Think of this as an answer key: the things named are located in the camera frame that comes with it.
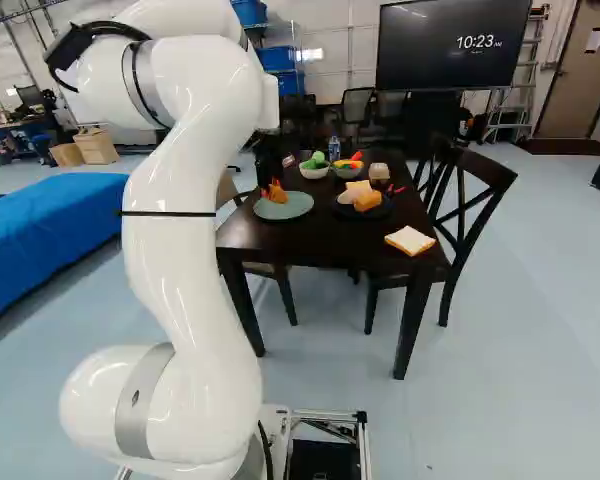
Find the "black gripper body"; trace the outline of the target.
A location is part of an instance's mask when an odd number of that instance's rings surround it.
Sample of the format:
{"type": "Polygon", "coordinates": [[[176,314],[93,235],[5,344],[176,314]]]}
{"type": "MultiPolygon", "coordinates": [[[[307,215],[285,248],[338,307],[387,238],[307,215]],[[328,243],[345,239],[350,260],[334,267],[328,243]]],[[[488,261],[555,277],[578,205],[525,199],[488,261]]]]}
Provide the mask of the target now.
{"type": "Polygon", "coordinates": [[[253,152],[258,176],[283,175],[283,151],[278,139],[262,139],[253,148],[253,152]]]}

